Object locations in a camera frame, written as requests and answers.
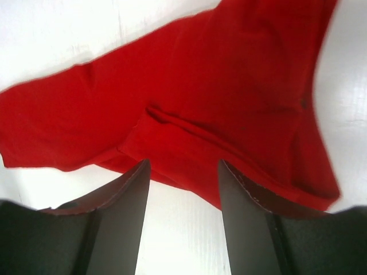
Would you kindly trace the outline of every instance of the red fabric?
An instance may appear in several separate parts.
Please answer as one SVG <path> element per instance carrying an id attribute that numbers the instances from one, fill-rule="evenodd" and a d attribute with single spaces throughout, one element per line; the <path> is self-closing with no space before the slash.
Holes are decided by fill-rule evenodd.
<path id="1" fill-rule="evenodd" d="M 0 94 L 6 167 L 88 164 L 220 207 L 217 163 L 325 210 L 339 197 L 314 117 L 314 68 L 336 0 L 223 0 L 97 60 Z"/>

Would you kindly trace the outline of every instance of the red garment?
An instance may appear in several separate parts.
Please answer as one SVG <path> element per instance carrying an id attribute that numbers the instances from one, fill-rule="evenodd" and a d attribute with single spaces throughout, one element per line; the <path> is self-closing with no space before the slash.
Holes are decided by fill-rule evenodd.
<path id="1" fill-rule="evenodd" d="M 293 202 L 326 210 L 338 187 L 315 121 L 315 64 L 336 0 L 223 0 L 97 60 L 0 94 L 6 167 L 88 164 L 220 207 L 226 159 Z"/>

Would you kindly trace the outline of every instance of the red cloth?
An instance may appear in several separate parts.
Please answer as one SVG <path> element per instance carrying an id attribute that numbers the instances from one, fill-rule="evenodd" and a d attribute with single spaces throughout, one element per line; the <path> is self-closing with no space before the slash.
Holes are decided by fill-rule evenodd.
<path id="1" fill-rule="evenodd" d="M 339 197 L 313 110 L 336 0 L 223 0 L 97 60 L 0 94 L 6 167 L 88 164 L 152 177 L 220 207 L 226 159 L 284 198 Z"/>

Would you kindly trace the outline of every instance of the red towel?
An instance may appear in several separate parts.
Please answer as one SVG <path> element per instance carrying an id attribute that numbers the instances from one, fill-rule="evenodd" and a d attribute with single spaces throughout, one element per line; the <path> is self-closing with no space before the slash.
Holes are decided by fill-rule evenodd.
<path id="1" fill-rule="evenodd" d="M 223 0 L 88 64 L 0 94 L 6 167 L 88 164 L 153 179 L 220 207 L 226 159 L 293 202 L 339 197 L 313 109 L 337 0 Z"/>

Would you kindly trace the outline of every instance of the folded cloth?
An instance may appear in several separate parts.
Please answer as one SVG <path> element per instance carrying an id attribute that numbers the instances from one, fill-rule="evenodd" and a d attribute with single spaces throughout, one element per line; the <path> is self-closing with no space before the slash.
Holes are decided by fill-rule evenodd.
<path id="1" fill-rule="evenodd" d="M 220 208 L 217 163 L 326 210 L 339 197 L 313 107 L 337 0 L 222 0 L 90 63 L 0 94 L 6 167 L 88 164 L 154 180 Z"/>

